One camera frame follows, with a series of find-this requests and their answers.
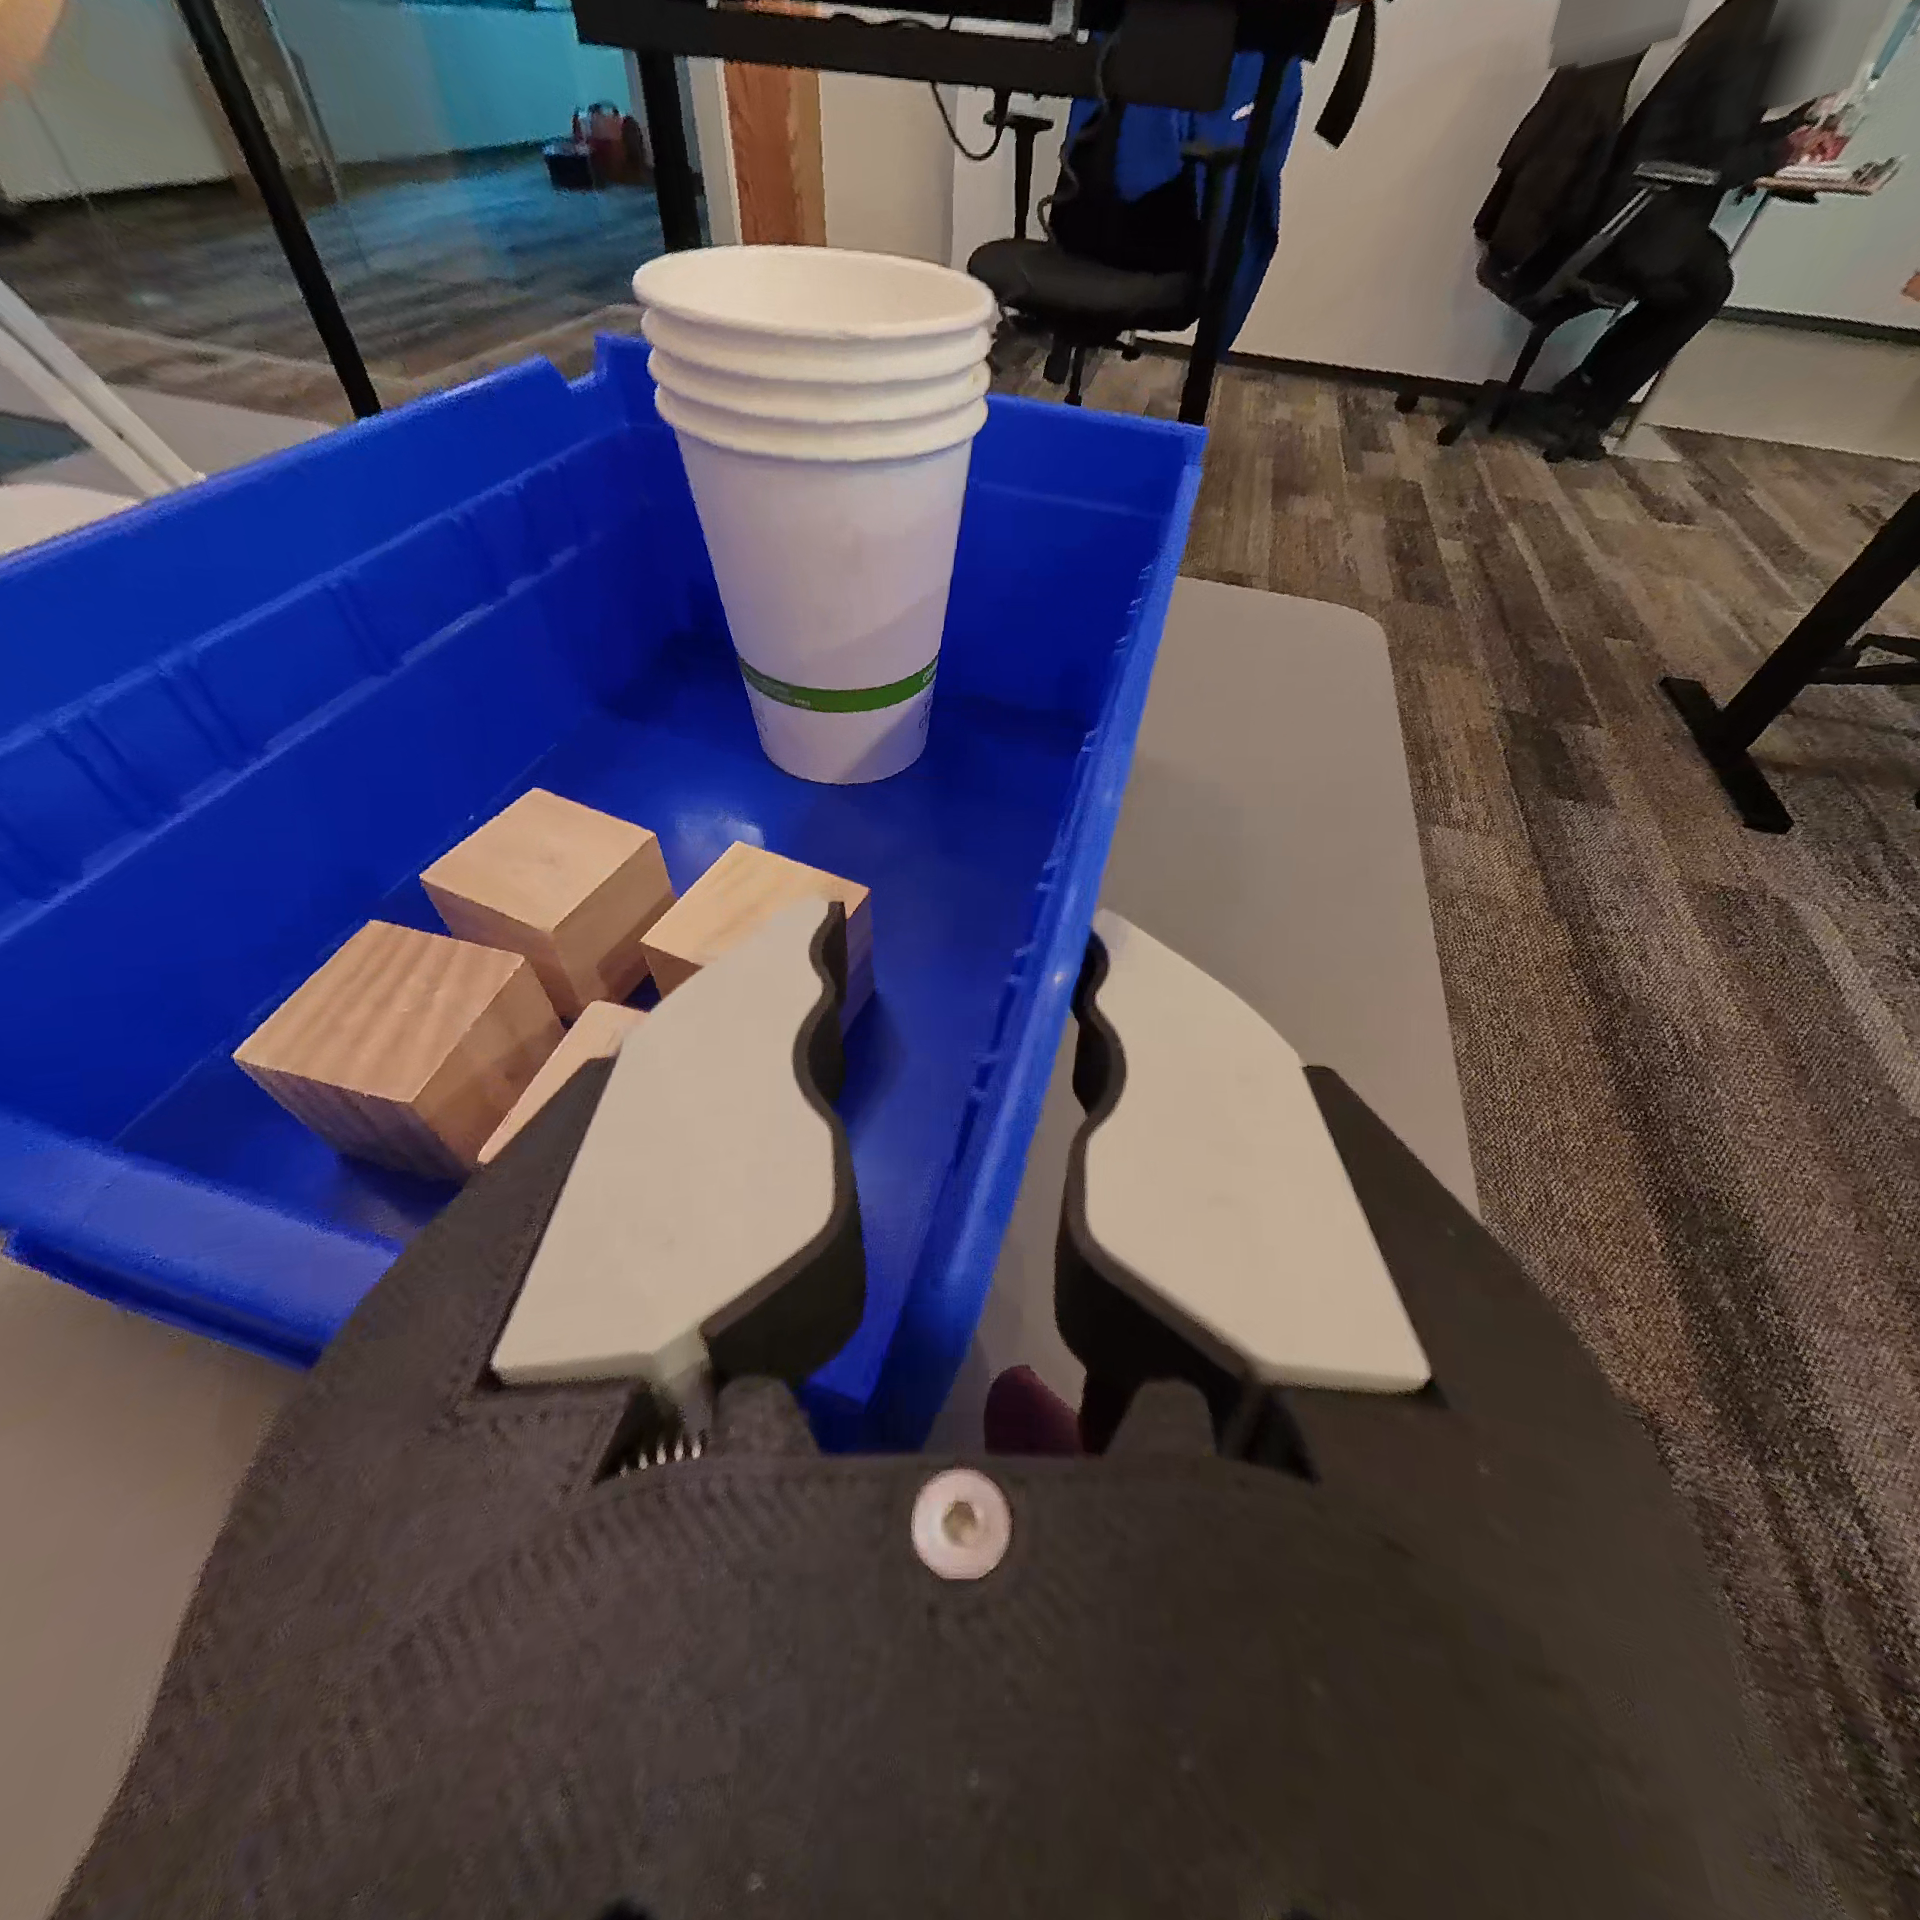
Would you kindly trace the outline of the blue jacket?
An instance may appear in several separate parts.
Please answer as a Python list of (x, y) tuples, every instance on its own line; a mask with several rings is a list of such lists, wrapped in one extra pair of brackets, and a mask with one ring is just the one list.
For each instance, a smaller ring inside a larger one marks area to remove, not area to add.
[[(1189, 275), (1215, 264), (1221, 224), (1199, 240), (1205, 186), (1189, 147), (1238, 151), (1253, 127), (1260, 55), (1237, 55), (1229, 89), (1212, 112), (1139, 103), (1073, 106), (1062, 170), (1046, 214), (1050, 237), (1101, 267), (1135, 275)], [(1281, 243), (1283, 170), (1300, 119), (1305, 66), (1287, 61), (1260, 161), (1251, 223), (1221, 322), (1221, 350), (1237, 347)]]

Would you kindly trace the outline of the wooden post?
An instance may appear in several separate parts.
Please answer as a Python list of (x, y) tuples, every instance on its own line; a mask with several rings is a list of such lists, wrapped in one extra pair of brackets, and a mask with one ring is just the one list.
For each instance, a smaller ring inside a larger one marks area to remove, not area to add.
[(724, 64), (738, 240), (828, 246), (821, 79), (807, 69)]

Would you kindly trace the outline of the black standing desk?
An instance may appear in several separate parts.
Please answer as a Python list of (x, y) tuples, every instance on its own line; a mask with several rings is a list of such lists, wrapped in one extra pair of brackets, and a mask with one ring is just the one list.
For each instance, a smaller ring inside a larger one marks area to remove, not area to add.
[(633, 55), (699, 58), (973, 87), (1051, 102), (1210, 112), (1233, 63), (1261, 58), (1255, 111), (1235, 162), (1215, 265), (1198, 307), (1179, 421), (1206, 418), (1226, 309), (1291, 63), (1316, 61), (1343, 6), (709, 6), (577, 2), (581, 42)]

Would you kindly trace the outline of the wooden cube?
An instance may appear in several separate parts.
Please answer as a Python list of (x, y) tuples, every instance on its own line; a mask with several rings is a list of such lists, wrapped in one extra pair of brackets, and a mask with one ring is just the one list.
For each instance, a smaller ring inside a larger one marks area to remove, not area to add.
[(422, 870), (421, 886), (453, 937), (523, 957), (565, 1022), (641, 991), (644, 935), (677, 902), (652, 830), (539, 787)]
[(372, 921), (230, 1059), (335, 1153), (462, 1182), (563, 1040), (523, 957)]
[(812, 898), (829, 898), (845, 911), (849, 989), (842, 1025), (851, 1031), (873, 997), (870, 887), (740, 842), (647, 928), (642, 951), (658, 1000), (686, 985), (785, 907)]
[(647, 1017), (641, 1008), (609, 1000), (588, 1005), (485, 1141), (477, 1166), (491, 1163), (577, 1073), (617, 1056), (629, 1034)]

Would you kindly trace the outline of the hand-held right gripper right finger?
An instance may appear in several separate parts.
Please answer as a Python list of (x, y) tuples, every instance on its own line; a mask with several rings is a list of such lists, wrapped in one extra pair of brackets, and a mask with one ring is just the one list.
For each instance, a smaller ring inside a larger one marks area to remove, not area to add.
[(1221, 1445), (1278, 1389), (1415, 1398), (1433, 1368), (1300, 1053), (1101, 907), (1073, 995), (1054, 1314), (1107, 1445), (1139, 1389), (1193, 1386)]

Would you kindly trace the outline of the black metal pole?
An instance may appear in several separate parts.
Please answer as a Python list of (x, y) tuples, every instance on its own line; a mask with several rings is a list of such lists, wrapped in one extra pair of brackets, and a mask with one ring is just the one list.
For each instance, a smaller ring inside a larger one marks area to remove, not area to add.
[(242, 157), (246, 177), (260, 197), (278, 253), (294, 280), (305, 311), (318, 331), (342, 397), (351, 407), (351, 417), (379, 417), (382, 400), (377, 387), (305, 223), (298, 194), (281, 170), (271, 135), (260, 118), (245, 66), (234, 51), (219, 7), (214, 2), (175, 2), (175, 11), (194, 45), (211, 93)]

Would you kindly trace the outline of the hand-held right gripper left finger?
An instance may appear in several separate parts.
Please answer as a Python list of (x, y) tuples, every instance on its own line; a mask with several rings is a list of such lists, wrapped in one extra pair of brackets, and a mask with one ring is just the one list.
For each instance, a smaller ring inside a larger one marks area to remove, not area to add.
[(849, 915), (778, 911), (625, 1038), (491, 1355), (508, 1389), (791, 1386), (851, 1344)]

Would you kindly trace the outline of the blue plastic bin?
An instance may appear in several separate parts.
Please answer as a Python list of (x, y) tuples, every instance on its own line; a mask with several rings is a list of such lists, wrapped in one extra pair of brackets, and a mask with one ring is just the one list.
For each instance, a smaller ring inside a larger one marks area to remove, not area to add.
[(444, 1185), (350, 1169), (234, 1050), (529, 787), (870, 889), (869, 1263), (804, 1392), (927, 1438), (993, 1289), (1114, 846), (1205, 430), (995, 398), (924, 757), (781, 775), (644, 346), (605, 336), (5, 563), (2, 1216), (94, 1298), (311, 1368)]

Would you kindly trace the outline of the black office chair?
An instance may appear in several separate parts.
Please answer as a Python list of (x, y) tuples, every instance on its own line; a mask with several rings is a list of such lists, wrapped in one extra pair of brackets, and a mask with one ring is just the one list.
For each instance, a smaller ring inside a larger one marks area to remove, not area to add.
[(1050, 237), (1046, 217), (1042, 237), (987, 243), (966, 264), (966, 273), (995, 296), (1003, 329), (1045, 334), (1039, 375), (1062, 391), (1068, 406), (1084, 403), (1087, 365), (1100, 353), (1134, 358), (1142, 331), (1198, 329), (1226, 250), (1242, 150), (1189, 147), (1186, 157), (1205, 186), (1199, 240), (1206, 243), (1221, 224), (1212, 267), (1198, 261), (1193, 273), (1171, 278), (1101, 267), (1068, 255)]

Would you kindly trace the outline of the red bag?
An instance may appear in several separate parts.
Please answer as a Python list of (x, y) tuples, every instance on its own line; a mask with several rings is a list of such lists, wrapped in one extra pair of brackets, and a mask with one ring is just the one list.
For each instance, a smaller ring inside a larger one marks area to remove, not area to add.
[(577, 111), (570, 133), (542, 147), (546, 182), (561, 193), (652, 187), (657, 168), (642, 123), (612, 103)]

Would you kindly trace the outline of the black table leg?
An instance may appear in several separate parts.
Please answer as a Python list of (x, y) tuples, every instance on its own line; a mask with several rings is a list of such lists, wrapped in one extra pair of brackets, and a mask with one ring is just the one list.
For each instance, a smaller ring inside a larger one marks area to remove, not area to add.
[(1793, 830), (1793, 814), (1756, 765), (1753, 746), (1804, 693), (1918, 683), (1918, 638), (1867, 630), (1916, 571), (1918, 495), (1911, 491), (1727, 702), (1716, 702), (1699, 679), (1660, 679), (1660, 693), (1741, 827)]

